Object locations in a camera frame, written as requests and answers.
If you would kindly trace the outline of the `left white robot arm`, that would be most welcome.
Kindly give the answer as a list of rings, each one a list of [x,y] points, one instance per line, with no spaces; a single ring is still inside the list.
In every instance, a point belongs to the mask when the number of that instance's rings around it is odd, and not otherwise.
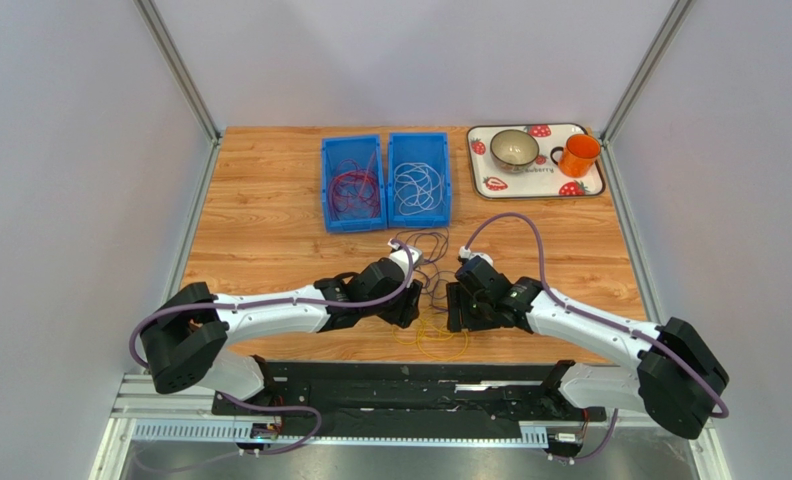
[[[287,333],[317,334],[354,327],[367,317],[405,328],[418,316],[422,285],[413,272],[419,251],[392,251],[362,272],[346,272],[281,293],[217,294],[190,283],[142,320],[129,352],[149,370],[159,394],[201,386],[239,400],[270,380],[263,361],[230,346]]]

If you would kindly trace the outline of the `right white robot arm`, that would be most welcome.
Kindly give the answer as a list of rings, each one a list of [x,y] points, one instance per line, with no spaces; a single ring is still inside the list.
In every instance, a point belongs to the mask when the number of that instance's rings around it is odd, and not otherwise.
[[[575,344],[611,367],[575,363],[549,381],[576,408],[605,407],[647,414],[668,432],[696,439],[730,377],[713,351],[684,320],[637,321],[575,301],[544,282],[512,282],[482,256],[461,263],[447,285],[451,331],[517,328]]]

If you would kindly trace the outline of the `right blue plastic bin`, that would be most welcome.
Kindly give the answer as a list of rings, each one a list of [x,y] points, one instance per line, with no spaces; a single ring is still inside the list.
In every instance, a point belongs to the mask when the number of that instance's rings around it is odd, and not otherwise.
[[[387,224],[429,229],[450,225],[453,188],[444,132],[392,133],[387,149]]]

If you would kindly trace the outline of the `blue plastic bin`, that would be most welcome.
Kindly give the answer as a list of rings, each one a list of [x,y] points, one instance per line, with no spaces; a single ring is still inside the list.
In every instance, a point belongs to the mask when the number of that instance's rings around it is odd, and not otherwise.
[[[450,225],[453,188],[444,132],[392,133],[387,149],[387,224],[429,229]]]
[[[321,205],[329,233],[387,227],[385,173],[378,135],[321,141]]]

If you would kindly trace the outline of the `strawberry print tray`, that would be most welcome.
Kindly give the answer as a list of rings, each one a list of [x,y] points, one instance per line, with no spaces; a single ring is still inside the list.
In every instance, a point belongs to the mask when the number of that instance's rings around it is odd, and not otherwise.
[[[539,149],[539,157],[520,173],[506,170],[492,156],[492,138],[507,130],[528,135]],[[587,132],[585,127],[575,123],[485,125],[470,128],[466,139],[475,192],[488,200],[601,195],[606,189],[606,182],[599,165],[593,165],[580,178],[565,175],[557,166],[560,149],[565,146],[569,137]]]

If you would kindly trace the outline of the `left blue plastic bin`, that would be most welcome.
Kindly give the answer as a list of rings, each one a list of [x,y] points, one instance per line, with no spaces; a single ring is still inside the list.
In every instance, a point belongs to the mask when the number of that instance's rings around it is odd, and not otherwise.
[[[321,205],[329,233],[387,227],[385,173],[378,135],[321,141]]]

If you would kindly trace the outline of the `beige ceramic bowl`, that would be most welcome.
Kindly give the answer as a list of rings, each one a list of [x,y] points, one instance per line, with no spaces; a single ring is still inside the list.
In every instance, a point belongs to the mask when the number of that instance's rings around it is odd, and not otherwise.
[[[497,132],[490,141],[494,164],[503,172],[525,172],[540,156],[540,147],[526,131],[507,129]]]

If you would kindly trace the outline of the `orange mug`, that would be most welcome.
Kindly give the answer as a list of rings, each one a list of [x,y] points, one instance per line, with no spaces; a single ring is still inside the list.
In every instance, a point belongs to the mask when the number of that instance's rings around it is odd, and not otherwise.
[[[554,147],[550,159],[561,172],[571,178],[585,176],[601,153],[599,141],[588,134],[574,134],[563,146]]]

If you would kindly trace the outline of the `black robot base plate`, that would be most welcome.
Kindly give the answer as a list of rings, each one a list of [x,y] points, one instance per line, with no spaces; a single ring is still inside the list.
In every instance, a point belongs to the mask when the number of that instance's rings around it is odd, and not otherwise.
[[[275,361],[267,370],[274,384],[255,402],[293,407],[286,436],[314,427],[305,406],[322,415],[320,438],[515,439],[525,421],[578,428],[609,417],[543,387],[559,377],[546,364]]]

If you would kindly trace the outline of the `right aluminium frame post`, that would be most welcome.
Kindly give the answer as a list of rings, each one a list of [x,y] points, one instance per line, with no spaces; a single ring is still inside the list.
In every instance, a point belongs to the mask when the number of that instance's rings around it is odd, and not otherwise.
[[[605,128],[602,130],[600,138],[604,144],[611,143],[623,128],[635,103],[657,70],[662,58],[670,48],[695,4],[695,0],[676,0],[672,2],[671,8],[614,108]]]

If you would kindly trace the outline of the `aluminium frame post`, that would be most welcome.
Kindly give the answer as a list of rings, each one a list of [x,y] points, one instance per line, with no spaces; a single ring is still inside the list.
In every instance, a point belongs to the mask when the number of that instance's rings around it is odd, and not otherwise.
[[[191,72],[187,68],[156,2],[153,0],[135,0],[134,4],[139,10],[205,137],[211,144],[217,145],[222,138],[221,131],[211,115]]]
[[[657,70],[662,58],[670,48],[695,4],[695,0],[676,0],[672,2],[671,8],[614,108],[605,128],[602,130],[600,138],[604,144],[611,143],[623,128],[635,103]]]

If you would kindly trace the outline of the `left aluminium frame post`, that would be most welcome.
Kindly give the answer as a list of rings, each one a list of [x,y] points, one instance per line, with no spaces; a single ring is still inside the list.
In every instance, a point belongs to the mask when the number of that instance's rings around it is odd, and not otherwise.
[[[187,68],[156,2],[153,0],[135,0],[134,4],[139,10],[205,137],[211,144],[217,145],[222,138],[221,131],[211,115],[191,72]]]

